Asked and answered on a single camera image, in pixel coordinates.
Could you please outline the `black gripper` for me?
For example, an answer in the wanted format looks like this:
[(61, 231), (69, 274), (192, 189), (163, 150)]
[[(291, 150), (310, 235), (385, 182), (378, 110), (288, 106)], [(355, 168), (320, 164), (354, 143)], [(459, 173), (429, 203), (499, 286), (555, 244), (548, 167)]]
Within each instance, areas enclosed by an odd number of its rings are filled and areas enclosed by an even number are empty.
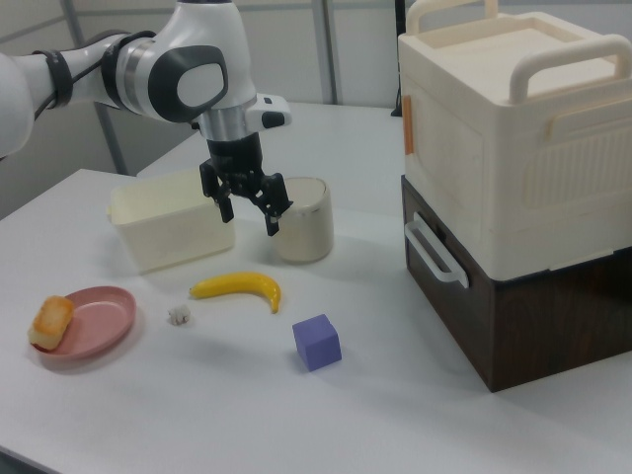
[(232, 141), (207, 142), (210, 158), (199, 165), (202, 193), (218, 208), (223, 223), (234, 218), (230, 194), (249, 194), (264, 215), (269, 236), (279, 231), (279, 220), (291, 207), (281, 173), (266, 175), (257, 132)]

